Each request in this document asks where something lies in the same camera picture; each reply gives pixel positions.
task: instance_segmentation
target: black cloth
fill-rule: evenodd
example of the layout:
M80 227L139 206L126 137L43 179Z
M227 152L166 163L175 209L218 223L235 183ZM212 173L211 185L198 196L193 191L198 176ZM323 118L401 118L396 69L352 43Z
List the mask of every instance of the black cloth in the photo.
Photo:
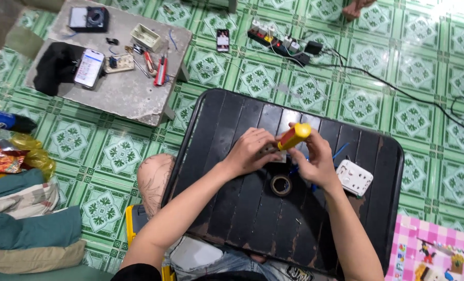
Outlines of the black cloth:
M84 49L64 42L51 43L36 66L36 90L54 96L59 93L60 83L73 83L74 61L81 58Z
M152 265L129 265L118 271L111 281L161 281L161 274ZM263 274L252 271L230 271L201 276L194 281L267 281Z

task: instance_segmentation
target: yellow plastic bag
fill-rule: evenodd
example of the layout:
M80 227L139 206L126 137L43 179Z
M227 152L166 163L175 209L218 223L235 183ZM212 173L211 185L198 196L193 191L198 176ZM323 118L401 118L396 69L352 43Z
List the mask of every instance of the yellow plastic bag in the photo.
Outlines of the yellow plastic bag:
M18 132L9 141L20 150L29 150L24 158L24 163L40 169L43 172L45 182L48 182L55 172L56 164L48 157L48 152L42 149L41 142L33 139L30 135Z

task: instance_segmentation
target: phone screen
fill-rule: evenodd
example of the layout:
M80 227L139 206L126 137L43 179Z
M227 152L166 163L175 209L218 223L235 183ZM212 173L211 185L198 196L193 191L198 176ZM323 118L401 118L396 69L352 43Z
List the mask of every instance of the phone screen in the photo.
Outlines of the phone screen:
M216 31L216 50L218 52L229 51L229 30L218 29Z
M104 54L100 54L92 49L86 49L81 58L81 63L74 77L74 82L78 82L87 87L93 87L99 76L100 68L104 62Z

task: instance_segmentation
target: tabletop leg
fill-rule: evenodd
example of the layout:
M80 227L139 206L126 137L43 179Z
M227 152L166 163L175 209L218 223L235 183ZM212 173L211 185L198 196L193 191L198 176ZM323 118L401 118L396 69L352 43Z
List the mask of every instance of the tabletop leg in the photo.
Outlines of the tabletop leg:
M182 80L184 82L188 82L190 79L189 71L185 66L185 63L182 61L182 65L180 66L180 71L178 72L178 80Z
M229 0L229 13L235 14L237 10L237 0Z
M173 109L171 109L169 105L166 105L164 114L171 120L175 118L175 112L173 111Z

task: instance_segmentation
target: hand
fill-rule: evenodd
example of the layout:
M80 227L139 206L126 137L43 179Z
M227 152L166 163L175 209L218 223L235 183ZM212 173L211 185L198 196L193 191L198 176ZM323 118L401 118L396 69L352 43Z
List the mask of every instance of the hand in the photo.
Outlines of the hand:
M222 161L225 171L234 178L256 171L270 161L280 160L276 154L257 154L265 145L276 143L274 136L265 129L249 128Z
M335 188L343 190L334 170L332 151L329 143L314 129L312 129L310 136L306 138L305 142L310 162L306 160L306 157L299 150L295 148L287 150L291 158L298 163L299 174L304 179L324 188L326 192L331 192Z

